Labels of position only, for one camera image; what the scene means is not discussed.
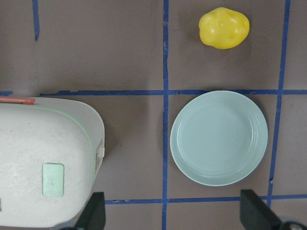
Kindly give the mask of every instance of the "table grid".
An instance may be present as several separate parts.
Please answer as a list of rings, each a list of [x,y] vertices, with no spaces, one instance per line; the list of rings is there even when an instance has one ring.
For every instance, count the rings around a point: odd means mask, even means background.
[[[272,200],[283,199],[306,199],[307,194],[304,195],[273,195],[273,179],[275,173],[275,162],[277,155],[277,145],[279,136],[279,124],[281,117],[281,107],[283,95],[307,95],[307,90],[285,90],[283,89],[284,72],[286,63],[286,49],[287,49],[287,37],[288,37],[288,24],[290,16],[290,3],[291,0],[285,0],[284,8],[284,21],[283,21],[283,39],[282,39],[282,51],[280,61],[280,74],[278,89],[267,90],[231,90],[240,94],[258,94],[258,95],[277,95],[275,124],[273,133],[273,147],[271,156],[270,176],[269,176],[269,189],[265,196],[261,196],[263,200],[266,200],[267,205],[271,206]],[[34,11],[34,27],[35,27],[35,39],[39,39],[39,21],[38,21],[38,2],[33,0]],[[80,90],[80,91],[59,91],[57,93],[41,93],[40,96],[163,96],[164,110],[163,110],[163,191],[162,199],[134,199],[134,200],[107,200],[106,205],[129,205],[129,204],[162,204],[162,230],[167,229],[167,204],[169,203],[189,203],[189,202],[223,202],[223,201],[239,201],[238,196],[223,196],[223,197],[191,197],[191,198],[169,198],[167,196],[167,180],[168,180],[168,109],[169,109],[169,96],[170,95],[201,95],[208,91],[194,89],[194,90],[170,90],[168,85],[168,13],[169,13],[169,0],[163,1],[163,90],[111,90],[111,91],[92,91],[92,90]],[[12,95],[13,91],[1,91],[1,96]]]

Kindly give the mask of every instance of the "white container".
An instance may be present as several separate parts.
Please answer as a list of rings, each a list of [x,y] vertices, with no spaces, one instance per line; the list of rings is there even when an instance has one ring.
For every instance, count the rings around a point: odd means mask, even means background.
[[[104,156],[101,117],[71,100],[0,102],[8,102],[0,103],[0,226],[42,228],[70,220],[89,198]]]

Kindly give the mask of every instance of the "green rectangle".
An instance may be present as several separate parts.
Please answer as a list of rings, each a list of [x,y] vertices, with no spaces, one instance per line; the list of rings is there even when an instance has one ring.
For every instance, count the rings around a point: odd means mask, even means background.
[[[43,165],[43,195],[60,197],[64,195],[64,165],[45,163]]]

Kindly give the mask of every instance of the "blue tape line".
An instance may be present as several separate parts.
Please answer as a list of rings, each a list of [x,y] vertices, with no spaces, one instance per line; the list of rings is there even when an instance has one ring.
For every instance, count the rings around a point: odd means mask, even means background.
[[[269,181],[269,190],[268,190],[268,199],[267,199],[267,206],[271,208],[272,204],[272,194],[273,194],[273,183]]]
[[[169,203],[194,203],[194,202],[221,202],[221,201],[239,201],[240,197],[202,197],[202,198],[174,198],[169,199]]]
[[[306,95],[307,90],[229,90],[240,94],[256,95]],[[169,90],[168,95],[201,95],[205,90]],[[164,95],[164,90],[79,90],[58,91],[57,93],[41,93],[40,96],[156,96]]]
[[[240,94],[278,94],[278,90],[229,90]],[[169,95],[201,95],[210,91],[206,90],[169,90]]]
[[[307,90],[283,90],[284,95],[306,95]]]
[[[57,93],[41,93],[40,96],[142,96],[142,95],[164,95],[163,90],[110,90],[94,91],[79,90],[76,92],[59,91]]]
[[[291,3],[291,0],[285,0],[284,17],[283,17],[282,56],[280,60],[280,73],[279,73],[279,84],[278,84],[279,90],[283,89],[283,82],[284,82],[284,70],[285,70],[285,64],[286,64],[288,26],[289,26],[289,16],[290,16],[290,3]]]
[[[13,91],[0,91],[0,96],[10,96]]]
[[[272,148],[272,156],[271,156],[269,190],[268,190],[268,200],[267,200],[267,205],[269,207],[271,207],[271,200],[272,200],[272,194],[273,194],[273,179],[274,179],[274,173],[275,173],[275,164],[276,164],[276,155],[277,155],[277,146],[278,146],[278,135],[279,135],[279,124],[280,124],[280,115],[281,115],[282,100],[283,100],[282,95],[283,95],[284,70],[285,70],[286,51],[287,51],[290,3],[291,3],[290,0],[285,0],[284,17],[283,17],[282,56],[281,56],[281,61],[280,61],[280,74],[279,74],[279,84],[278,84],[279,94],[277,96],[277,104],[276,104],[273,148]]]
[[[38,0],[32,0],[35,40],[39,36]]]
[[[280,123],[280,114],[282,108],[282,96],[277,96],[277,105],[276,105],[276,114],[275,114],[275,124],[274,124],[274,135],[273,135],[273,148],[271,156],[271,167],[270,167],[270,178],[269,182],[272,182],[274,179],[275,173],[275,163],[277,155],[277,146],[278,146],[278,134],[279,134],[279,123]]]
[[[260,196],[262,200],[269,200],[266,195]],[[297,195],[272,195],[271,200],[287,200],[287,199],[307,199],[307,194]],[[239,196],[231,197],[197,197],[197,198],[171,198],[167,199],[168,203],[198,203],[198,202],[231,202],[240,201]],[[163,199],[139,199],[139,200],[106,200],[106,205],[133,205],[133,204],[163,204]]]
[[[273,195],[273,200],[287,200],[287,199],[307,199],[307,194],[301,195]]]
[[[162,199],[106,200],[106,205],[161,204]]]
[[[167,162],[168,162],[168,0],[163,1],[163,209],[162,230],[166,230],[167,216]]]

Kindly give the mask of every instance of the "plate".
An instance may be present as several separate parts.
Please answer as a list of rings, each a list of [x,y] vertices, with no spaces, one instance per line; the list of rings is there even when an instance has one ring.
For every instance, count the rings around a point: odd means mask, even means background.
[[[178,168],[204,185],[233,184],[260,163],[268,143],[263,113],[249,98],[213,91],[189,102],[172,127],[170,147]]]

